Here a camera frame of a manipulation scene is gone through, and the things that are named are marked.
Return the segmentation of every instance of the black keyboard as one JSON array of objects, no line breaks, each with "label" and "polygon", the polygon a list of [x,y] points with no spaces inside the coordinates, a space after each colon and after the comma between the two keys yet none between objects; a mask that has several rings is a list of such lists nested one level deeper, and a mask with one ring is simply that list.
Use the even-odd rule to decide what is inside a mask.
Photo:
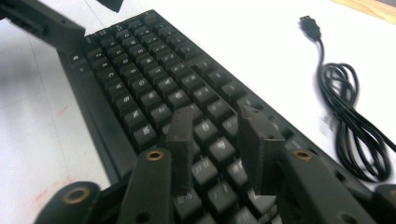
[{"label": "black keyboard", "polygon": [[154,10],[87,35],[80,52],[59,55],[112,184],[128,177],[136,155],[167,134],[176,109],[191,107],[194,189],[175,198],[176,223],[264,223],[276,214],[275,196],[256,196],[248,187],[235,146],[239,105],[260,109],[286,147],[313,151],[348,188],[369,195]]}]

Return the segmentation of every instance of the white table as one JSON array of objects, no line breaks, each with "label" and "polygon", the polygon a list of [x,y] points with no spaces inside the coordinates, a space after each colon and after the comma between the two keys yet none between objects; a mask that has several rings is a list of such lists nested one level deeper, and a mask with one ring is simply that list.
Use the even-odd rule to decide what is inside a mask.
[{"label": "white table", "polygon": [[[358,72],[357,110],[396,141],[396,27],[378,18],[328,0],[124,0],[119,14],[94,0],[43,2],[86,34],[157,10],[335,158],[315,82],[318,49],[298,26],[310,15],[321,27],[325,62]],[[55,49],[3,20],[0,53],[0,223],[32,223],[63,186],[109,182]]]}]

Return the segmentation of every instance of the keyboard frame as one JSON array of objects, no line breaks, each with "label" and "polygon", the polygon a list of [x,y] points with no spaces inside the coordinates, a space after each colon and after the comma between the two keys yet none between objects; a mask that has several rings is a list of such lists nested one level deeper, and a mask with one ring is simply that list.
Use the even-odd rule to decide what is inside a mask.
[{"label": "keyboard frame", "polygon": [[[149,10],[147,12],[155,12],[159,19],[167,21],[154,10]],[[141,17],[145,13],[146,12],[143,12],[133,17]],[[184,35],[175,26],[173,26],[172,23],[170,23],[169,21],[167,22],[172,27],[174,27],[181,35]],[[264,100],[262,100],[257,94],[251,91],[243,82],[241,82],[237,77],[228,72],[226,68],[221,66],[216,60],[210,57],[210,55],[204,52],[199,46],[197,46],[196,44],[194,45],[201,51],[201,55],[185,62],[185,64],[189,68],[192,68],[203,58],[207,58],[214,62],[219,69],[226,71],[232,79],[239,82],[239,84],[242,86],[244,91],[247,92],[247,94],[251,94],[260,101],[263,106],[262,112],[267,117],[277,118],[277,120],[280,121],[277,124],[278,126],[280,125],[282,126],[282,128],[289,129],[294,135],[297,135],[304,142],[305,145],[309,146],[309,150],[319,155],[325,165],[332,171],[335,176],[337,176],[338,179],[340,179],[340,181],[349,189],[350,192],[352,192],[355,197],[364,200],[371,198],[371,191],[368,190],[356,177],[354,177],[351,173],[341,167],[337,162],[335,162],[331,157],[329,157],[325,152],[317,147],[312,141],[305,137],[304,134],[298,131],[271,106],[265,103]],[[117,118],[116,114],[112,109],[111,103],[107,100],[106,93],[98,83],[97,78],[94,76],[93,72],[76,76],[69,65],[67,55],[59,50],[58,54],[70,86],[77,99],[81,114],[90,132],[92,141],[94,142],[97,152],[105,167],[106,174],[109,178],[110,183],[115,184],[120,182],[124,178],[129,178],[130,173],[133,170],[136,162],[136,153],[132,144],[130,143],[127,133],[125,133],[125,131],[123,130],[122,125],[120,125],[119,119]],[[222,99],[217,91],[215,91],[215,93],[220,99]],[[115,151],[125,152],[127,156],[122,158],[117,157],[117,153]],[[111,160],[111,158],[114,157],[120,160],[121,163],[114,163],[113,160]]]}]

